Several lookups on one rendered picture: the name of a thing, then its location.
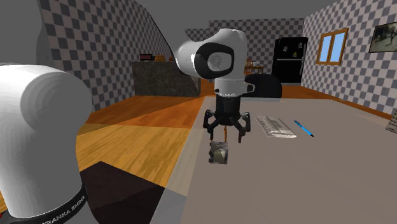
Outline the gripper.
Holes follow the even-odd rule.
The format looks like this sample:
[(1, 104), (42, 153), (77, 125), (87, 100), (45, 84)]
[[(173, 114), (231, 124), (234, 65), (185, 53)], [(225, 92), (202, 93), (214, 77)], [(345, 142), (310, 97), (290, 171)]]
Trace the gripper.
[[(247, 132), (251, 131), (251, 116), (250, 113), (245, 112), (240, 114), (240, 100), (241, 97), (222, 97), (216, 96), (216, 111), (213, 112), (207, 109), (204, 114), (203, 128), (207, 130), (210, 135), (210, 140), (214, 138), (214, 129), (218, 125), (233, 125), (238, 131), (238, 143), (242, 142), (242, 137)], [(209, 123), (210, 117), (214, 117), (215, 121)], [(239, 119), (245, 121), (245, 126), (239, 123)]]

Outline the small green grey box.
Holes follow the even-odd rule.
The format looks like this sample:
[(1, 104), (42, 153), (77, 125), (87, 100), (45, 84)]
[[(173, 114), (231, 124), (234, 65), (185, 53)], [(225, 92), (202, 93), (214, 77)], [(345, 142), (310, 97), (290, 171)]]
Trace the small green grey box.
[(227, 164), (228, 162), (228, 145), (225, 142), (210, 142), (209, 163)]

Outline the folded grey newspaper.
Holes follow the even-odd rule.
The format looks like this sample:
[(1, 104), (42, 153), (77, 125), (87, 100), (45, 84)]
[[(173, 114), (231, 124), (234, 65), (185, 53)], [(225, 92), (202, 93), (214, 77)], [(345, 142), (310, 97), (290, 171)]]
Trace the folded grey newspaper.
[(293, 139), (296, 134), (279, 118), (272, 116), (257, 116), (255, 120), (267, 137)]

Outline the black round chair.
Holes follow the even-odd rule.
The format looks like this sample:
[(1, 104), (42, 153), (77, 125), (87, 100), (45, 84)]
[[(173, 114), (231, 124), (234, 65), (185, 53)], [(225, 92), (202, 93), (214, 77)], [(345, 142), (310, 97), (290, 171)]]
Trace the black round chair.
[(261, 98), (281, 98), (281, 82), (271, 74), (249, 74), (245, 77), (245, 82), (253, 84), (255, 90), (243, 94), (243, 97), (261, 97)]

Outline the wooden chair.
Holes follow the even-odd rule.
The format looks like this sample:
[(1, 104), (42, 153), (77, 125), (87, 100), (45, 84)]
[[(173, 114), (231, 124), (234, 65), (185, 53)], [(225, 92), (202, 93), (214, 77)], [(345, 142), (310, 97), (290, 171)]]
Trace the wooden chair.
[(260, 66), (259, 63), (253, 62), (251, 59), (247, 58), (244, 66), (244, 74), (253, 74), (255, 71), (260, 74), (263, 73), (264, 67)]

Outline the blue pen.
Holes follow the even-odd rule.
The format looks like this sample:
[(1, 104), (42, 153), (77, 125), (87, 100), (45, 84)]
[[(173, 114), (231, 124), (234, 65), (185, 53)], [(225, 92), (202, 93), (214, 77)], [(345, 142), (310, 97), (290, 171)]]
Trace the blue pen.
[(298, 122), (297, 120), (294, 120), (294, 122), (306, 133), (308, 133), (308, 135), (310, 135), (311, 137), (314, 137), (313, 133), (310, 132), (307, 128), (305, 128), (300, 122)]

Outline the dark stone kitchen counter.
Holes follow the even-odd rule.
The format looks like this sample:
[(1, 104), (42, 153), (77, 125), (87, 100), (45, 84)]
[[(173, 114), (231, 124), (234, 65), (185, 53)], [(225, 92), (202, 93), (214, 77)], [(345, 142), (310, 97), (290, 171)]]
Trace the dark stone kitchen counter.
[(175, 62), (131, 63), (136, 95), (198, 97), (200, 78), (182, 73)]

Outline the black refrigerator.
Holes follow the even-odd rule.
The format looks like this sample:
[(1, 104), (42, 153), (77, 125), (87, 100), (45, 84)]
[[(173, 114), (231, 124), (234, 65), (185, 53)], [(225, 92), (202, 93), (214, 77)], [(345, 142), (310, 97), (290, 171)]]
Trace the black refrigerator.
[(272, 75), (281, 83), (301, 83), (307, 43), (307, 37), (276, 39)]

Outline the wooden framed window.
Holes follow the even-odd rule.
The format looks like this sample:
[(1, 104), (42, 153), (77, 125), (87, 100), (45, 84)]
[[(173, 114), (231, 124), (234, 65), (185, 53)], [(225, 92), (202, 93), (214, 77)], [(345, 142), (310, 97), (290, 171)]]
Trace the wooden framed window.
[(322, 34), (319, 40), (316, 64), (341, 65), (348, 32), (348, 28), (343, 28)]

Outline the grey ribbed flat object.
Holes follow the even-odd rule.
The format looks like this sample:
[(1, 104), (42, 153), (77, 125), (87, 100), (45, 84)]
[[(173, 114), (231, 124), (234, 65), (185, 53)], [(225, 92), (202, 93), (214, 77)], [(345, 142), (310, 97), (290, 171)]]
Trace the grey ribbed flat object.
[(397, 109), (394, 110), (394, 113), (392, 114), (392, 117), (386, 126), (386, 130), (397, 134)]

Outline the dark framed wall picture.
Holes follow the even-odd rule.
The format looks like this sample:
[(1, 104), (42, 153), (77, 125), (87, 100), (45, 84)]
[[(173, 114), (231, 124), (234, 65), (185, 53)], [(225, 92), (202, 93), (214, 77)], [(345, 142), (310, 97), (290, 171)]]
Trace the dark framed wall picture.
[(369, 52), (397, 52), (397, 22), (375, 27)]

